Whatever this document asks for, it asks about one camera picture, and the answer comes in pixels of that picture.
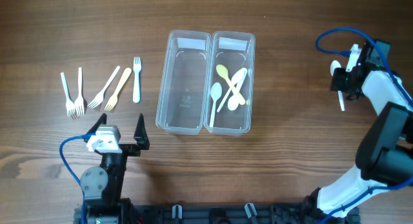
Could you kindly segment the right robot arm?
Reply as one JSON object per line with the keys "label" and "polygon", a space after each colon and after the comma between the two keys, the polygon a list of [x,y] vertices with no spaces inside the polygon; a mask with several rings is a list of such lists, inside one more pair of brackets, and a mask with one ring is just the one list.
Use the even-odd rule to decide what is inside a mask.
{"label": "right robot arm", "polygon": [[344,219],[362,202],[380,193],[412,185],[412,105],[398,74],[385,68],[390,43],[380,39],[353,45],[346,67],[330,66],[330,89],[339,102],[366,97],[377,119],[361,141],[354,166],[331,185],[317,188],[302,202],[301,219],[319,223]]}

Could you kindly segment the yellow plastic spoon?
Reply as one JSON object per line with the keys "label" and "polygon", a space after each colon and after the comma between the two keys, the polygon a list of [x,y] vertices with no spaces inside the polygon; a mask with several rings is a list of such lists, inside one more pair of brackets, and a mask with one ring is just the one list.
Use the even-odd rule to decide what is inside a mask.
{"label": "yellow plastic spoon", "polygon": [[235,85],[236,85],[237,82],[241,79],[242,73],[240,72],[240,73],[238,74],[238,73],[237,73],[238,71],[237,71],[237,72],[234,74],[234,77],[235,77],[236,81],[235,81],[235,82],[232,82],[232,81],[229,79],[228,69],[226,68],[226,66],[224,66],[224,65],[217,65],[217,66],[216,66],[216,71],[217,71],[218,75],[219,75],[220,77],[222,77],[222,78],[227,82],[227,84],[228,84],[228,86],[229,86],[229,89],[233,92],[233,94],[234,94],[234,95],[238,95],[238,92],[236,93],[236,87],[235,87]]}

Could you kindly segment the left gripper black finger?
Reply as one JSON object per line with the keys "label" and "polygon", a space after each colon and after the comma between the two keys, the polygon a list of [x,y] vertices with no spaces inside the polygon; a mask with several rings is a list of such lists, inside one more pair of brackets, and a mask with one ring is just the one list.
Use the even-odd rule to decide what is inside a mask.
{"label": "left gripper black finger", "polygon": [[134,139],[140,149],[150,148],[150,142],[145,128],[144,115],[142,114],[139,115],[137,121],[136,129],[134,132]]}
{"label": "left gripper black finger", "polygon": [[101,114],[101,116],[99,117],[99,119],[96,121],[96,123],[90,128],[90,130],[86,133],[86,134],[92,134],[95,133],[97,131],[97,129],[101,126],[101,125],[105,125],[107,122],[107,115],[105,113]]}

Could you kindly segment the white slim spoon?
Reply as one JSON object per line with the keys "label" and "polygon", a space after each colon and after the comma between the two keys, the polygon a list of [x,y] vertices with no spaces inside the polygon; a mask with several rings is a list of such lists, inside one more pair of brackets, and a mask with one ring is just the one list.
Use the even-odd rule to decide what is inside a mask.
{"label": "white slim spoon", "polygon": [[212,98],[212,110],[210,114],[210,122],[209,126],[213,127],[214,126],[214,120],[215,120],[215,115],[216,115],[216,103],[218,99],[222,95],[222,86],[220,83],[216,82],[212,85],[212,88],[210,89],[210,96]]}

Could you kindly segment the white plastic spoon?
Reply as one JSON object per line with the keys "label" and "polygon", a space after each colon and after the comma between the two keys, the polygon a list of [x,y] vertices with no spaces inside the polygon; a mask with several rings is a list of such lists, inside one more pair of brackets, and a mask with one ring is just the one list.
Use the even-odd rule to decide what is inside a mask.
{"label": "white plastic spoon", "polygon": [[[341,65],[338,61],[334,60],[331,65],[330,65],[330,73],[331,76],[334,75],[334,71],[337,68],[341,68]],[[337,91],[337,96],[338,96],[338,101],[339,101],[339,105],[340,105],[340,109],[342,112],[345,111],[345,104],[344,104],[344,99],[343,99],[343,93],[342,91]]]}
{"label": "white plastic spoon", "polygon": [[224,95],[220,105],[218,106],[217,111],[219,112],[225,101],[228,101],[228,109],[235,110],[239,105],[244,105],[246,103],[245,98],[241,95],[240,89],[243,85],[245,80],[247,69],[241,68],[239,69],[231,79],[229,79],[228,69],[224,65],[217,65],[216,71],[220,77],[222,77],[228,84],[229,89]]}

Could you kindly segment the white wide-handle spoon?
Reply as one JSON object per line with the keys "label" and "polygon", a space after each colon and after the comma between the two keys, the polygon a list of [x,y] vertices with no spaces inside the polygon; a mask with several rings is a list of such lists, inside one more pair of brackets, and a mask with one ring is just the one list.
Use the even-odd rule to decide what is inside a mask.
{"label": "white wide-handle spoon", "polygon": [[237,73],[242,73],[241,79],[237,82],[236,84],[236,90],[238,91],[238,95],[233,95],[229,100],[228,100],[228,109],[231,111],[234,111],[239,105],[244,105],[245,100],[241,97],[241,87],[243,85],[243,82],[246,78],[247,75],[247,69],[242,68],[240,69]]}

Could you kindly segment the light blue plastic fork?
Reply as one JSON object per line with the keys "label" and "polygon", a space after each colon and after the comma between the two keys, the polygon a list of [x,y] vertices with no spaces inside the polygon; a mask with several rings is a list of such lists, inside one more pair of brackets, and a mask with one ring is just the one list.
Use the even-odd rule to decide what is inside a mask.
{"label": "light blue plastic fork", "polygon": [[139,56],[135,56],[134,65],[133,65],[134,90],[133,90],[133,97],[132,97],[132,100],[134,103],[139,103],[141,100],[140,80],[139,80],[141,70],[142,70],[141,58]]}

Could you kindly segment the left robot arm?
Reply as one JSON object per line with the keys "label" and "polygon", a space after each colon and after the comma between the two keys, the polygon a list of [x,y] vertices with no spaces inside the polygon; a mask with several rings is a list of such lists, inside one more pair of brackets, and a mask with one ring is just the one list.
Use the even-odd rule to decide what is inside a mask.
{"label": "left robot arm", "polygon": [[97,167],[83,172],[80,187],[84,194],[82,207],[75,210],[74,223],[144,223],[143,216],[134,208],[129,198],[121,198],[126,162],[129,157],[139,157],[142,150],[150,148],[144,116],[139,115],[133,135],[135,143],[119,143],[117,126],[106,123],[102,114],[86,133],[88,149],[102,159]]}

